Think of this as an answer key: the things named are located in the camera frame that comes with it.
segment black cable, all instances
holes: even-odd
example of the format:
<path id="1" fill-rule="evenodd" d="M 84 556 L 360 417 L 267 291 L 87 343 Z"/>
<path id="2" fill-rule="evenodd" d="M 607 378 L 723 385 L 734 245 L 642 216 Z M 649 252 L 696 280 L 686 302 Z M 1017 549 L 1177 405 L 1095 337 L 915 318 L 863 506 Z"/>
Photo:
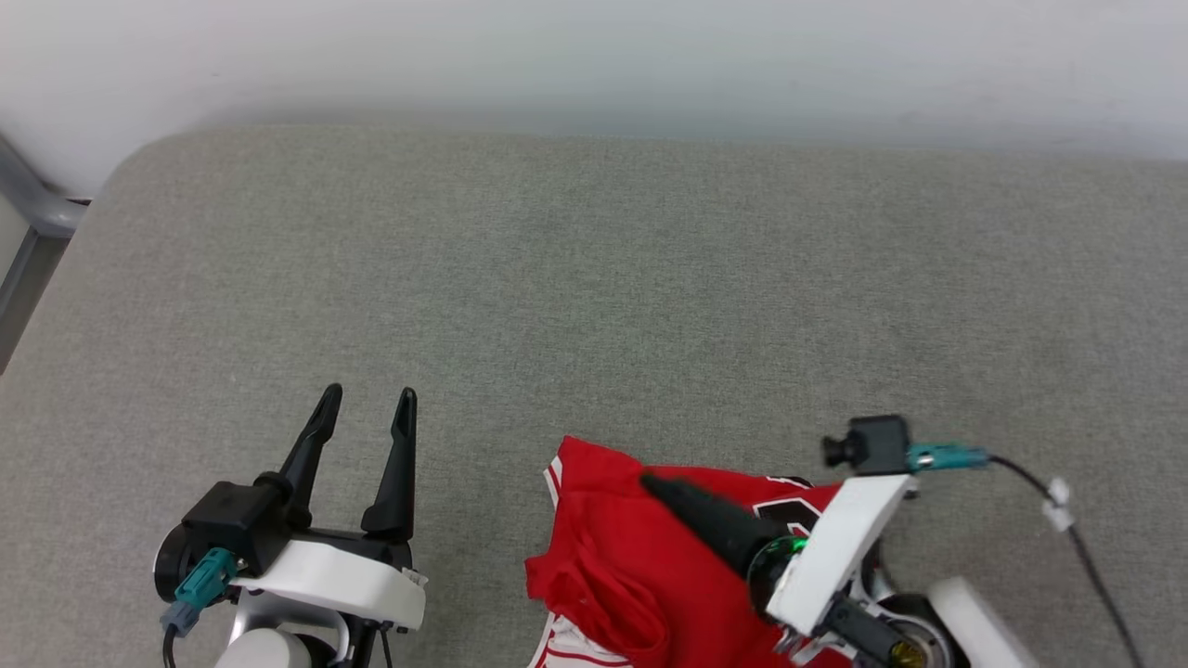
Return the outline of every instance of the black cable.
<path id="1" fill-rule="evenodd" d="M 379 639 L 384 643 L 384 661 L 387 661 L 387 668 L 392 668 L 392 648 L 387 647 L 387 629 L 379 632 Z"/>
<path id="2" fill-rule="evenodd" d="M 165 639 L 160 643 L 160 658 L 165 662 L 165 668 L 177 668 L 173 662 L 173 638 L 177 637 L 177 626 L 170 624 L 165 629 Z"/>
<path id="3" fill-rule="evenodd" d="M 1048 487 L 1026 468 L 1023 468 L 1005 456 L 990 455 L 990 461 L 1010 468 L 1020 478 L 1026 480 L 1028 484 L 1035 487 L 1041 496 L 1051 502 L 1053 505 L 1060 505 L 1060 503 L 1053 498 Z M 1126 648 L 1126 654 L 1130 655 L 1130 662 L 1135 666 L 1135 668 L 1143 668 L 1143 657 L 1138 654 L 1138 647 L 1135 644 L 1135 638 L 1130 635 L 1130 629 L 1126 626 L 1126 620 L 1121 617 L 1121 611 L 1118 610 L 1118 604 L 1114 603 L 1113 597 L 1111 597 L 1110 592 L 1106 590 L 1106 584 L 1101 580 L 1101 574 L 1098 573 L 1098 567 L 1093 563 L 1093 557 L 1089 556 L 1089 550 L 1085 547 L 1085 541 L 1081 540 L 1081 534 L 1076 530 L 1076 525 L 1069 525 L 1068 537 L 1073 541 L 1073 548 L 1076 550 L 1078 559 L 1081 560 L 1081 566 L 1085 567 L 1085 573 L 1089 576 L 1089 582 L 1093 585 L 1093 590 L 1098 593 L 1098 598 L 1101 599 L 1101 603 L 1105 604 L 1106 612 L 1110 613 L 1110 618 L 1113 620 L 1114 626 L 1118 628 L 1118 635 L 1121 636 L 1121 642 Z"/>

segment red jersey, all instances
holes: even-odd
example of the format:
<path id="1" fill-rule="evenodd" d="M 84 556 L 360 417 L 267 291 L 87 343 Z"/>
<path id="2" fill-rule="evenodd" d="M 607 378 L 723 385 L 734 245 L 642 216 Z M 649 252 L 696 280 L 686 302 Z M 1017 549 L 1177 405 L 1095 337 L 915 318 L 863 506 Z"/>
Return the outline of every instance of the red jersey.
<path id="1" fill-rule="evenodd" d="M 650 467 L 808 535 L 838 486 L 714 468 Z M 549 625 L 530 668 L 788 668 L 746 584 L 640 485 L 631 456 L 565 436 L 545 479 L 549 550 L 525 562 Z M 832 651 L 810 666 L 849 666 Z"/>

